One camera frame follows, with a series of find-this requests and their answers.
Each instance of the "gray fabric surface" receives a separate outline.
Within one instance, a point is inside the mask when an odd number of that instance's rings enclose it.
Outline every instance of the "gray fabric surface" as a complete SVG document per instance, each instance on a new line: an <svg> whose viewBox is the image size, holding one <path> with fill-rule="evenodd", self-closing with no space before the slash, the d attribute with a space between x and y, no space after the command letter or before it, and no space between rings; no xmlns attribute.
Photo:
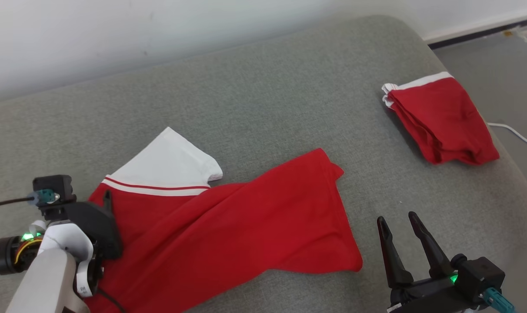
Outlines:
<svg viewBox="0 0 527 313"><path fill-rule="evenodd" d="M166 126L219 162L218 184L321 147L345 170L337 184L363 269L267 271L192 312L384 312L377 216L415 279L428 263L410 210L450 258L486 256L505 269L527 243L527 183L497 139L496 162L432 166L381 101L381 84L443 70L405 24L368 17L0 103L0 200L57 173L85 199ZM0 237L33 218L30 206L0 208ZM20 279L0 277L0 312Z"/></svg>

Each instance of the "baseboard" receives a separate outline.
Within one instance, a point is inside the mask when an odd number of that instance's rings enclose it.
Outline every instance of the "baseboard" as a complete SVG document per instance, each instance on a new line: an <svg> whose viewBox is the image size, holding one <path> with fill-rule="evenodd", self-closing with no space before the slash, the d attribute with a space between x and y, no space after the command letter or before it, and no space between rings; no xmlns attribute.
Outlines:
<svg viewBox="0 0 527 313"><path fill-rule="evenodd" d="M527 21L527 10L514 12L513 14L496 16L494 18L483 20L478 23L467 24L463 26L453 27L447 30L441 30L439 32L430 33L424 36L423 40L427 44L432 45L435 43L441 43L444 41L468 36L468 35L475 34L475 33L481 33L487 30L502 28L508 25L511 25L510 28L516 27L516 24L522 24L522 22L524 21Z"/></svg>

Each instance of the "white stripe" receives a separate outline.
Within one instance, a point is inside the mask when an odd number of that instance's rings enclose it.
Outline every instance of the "white stripe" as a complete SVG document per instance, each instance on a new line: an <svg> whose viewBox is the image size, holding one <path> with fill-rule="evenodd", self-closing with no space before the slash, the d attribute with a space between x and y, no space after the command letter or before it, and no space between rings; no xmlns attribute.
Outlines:
<svg viewBox="0 0 527 313"><path fill-rule="evenodd" d="M446 79L446 78L453 78L453 77L452 77L451 74L449 74L447 72L441 72L441 73L437 73L437 74L434 74L434 75L430 75L428 77L422 77L422 78L419 78L417 80L413 80L410 83L405 83L405 84L400 85L400 86L397 86L394 83L385 83L381 87L381 90L385 93L385 96L383 96L382 100L385 103L385 105L387 105L387 107L391 107L391 105L393 105L393 101L390 101L389 99L387 99L387 95L389 94L390 91L392 91L392 90L404 90L404 89L409 89L409 88L413 88L413 87L420 87L420 86L424 86L424 85L426 85L428 83L433 83L434 81L438 81L440 79Z"/></svg>
<svg viewBox="0 0 527 313"><path fill-rule="evenodd" d="M111 182L110 180L103 180L101 183L115 188L116 190L130 193L149 194L150 196L198 196L198 194L207 190L206 188L196 188L191 190L153 190L150 188L122 186L115 182Z"/></svg>

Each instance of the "black knob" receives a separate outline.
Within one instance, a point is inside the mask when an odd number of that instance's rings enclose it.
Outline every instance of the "black knob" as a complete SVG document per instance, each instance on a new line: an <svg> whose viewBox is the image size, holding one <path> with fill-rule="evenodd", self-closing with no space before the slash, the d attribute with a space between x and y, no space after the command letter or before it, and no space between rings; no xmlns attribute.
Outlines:
<svg viewBox="0 0 527 313"><path fill-rule="evenodd" d="M459 253L451 259L451 267L458 271L460 265L467 260L468 258L464 254Z"/></svg>

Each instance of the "white fabric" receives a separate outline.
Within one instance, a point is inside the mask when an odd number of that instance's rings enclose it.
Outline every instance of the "white fabric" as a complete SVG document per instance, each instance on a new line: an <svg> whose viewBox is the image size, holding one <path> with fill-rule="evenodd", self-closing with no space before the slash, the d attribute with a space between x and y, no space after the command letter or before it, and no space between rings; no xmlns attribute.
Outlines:
<svg viewBox="0 0 527 313"><path fill-rule="evenodd" d="M383 96L383 98L381 98L381 99L383 100L385 105L387 105L387 107L391 107L391 105L393 105L393 101L388 99L388 95L389 95L390 91L392 91L392 90L403 90L403 89L409 89L409 88L412 88L412 87L424 86L427 83L433 83L434 81L438 81L440 79L446 79L446 78L453 78L453 77L452 77L451 74L449 74L447 72L441 72L441 73L437 73L437 74L434 74L434 75L430 75L428 77L422 77L422 78L419 78L417 80L413 80L410 83L405 83L405 84L400 85L400 86L395 85L394 83L385 83L381 87L381 90L383 90L383 92L385 93L385 96Z"/></svg>
<svg viewBox="0 0 527 313"><path fill-rule="evenodd" d="M208 182L222 177L223 171L214 158L167 127L103 183L128 192L191 196L206 190ZM198 188L172 190L182 187Z"/></svg>

